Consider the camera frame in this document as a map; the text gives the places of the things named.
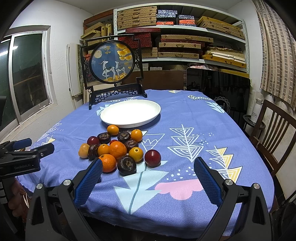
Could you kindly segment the person's left hand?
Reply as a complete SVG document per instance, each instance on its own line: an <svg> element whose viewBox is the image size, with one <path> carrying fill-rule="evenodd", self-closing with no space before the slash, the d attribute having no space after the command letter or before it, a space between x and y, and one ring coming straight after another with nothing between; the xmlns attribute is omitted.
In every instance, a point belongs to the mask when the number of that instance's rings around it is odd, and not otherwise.
<svg viewBox="0 0 296 241"><path fill-rule="evenodd" d="M14 196L9 201L9 208L12 210L14 217L21 217L23 222L26 222L29 210L25 202L27 193L17 179L15 179L13 185L11 186L11 190Z"/></svg>

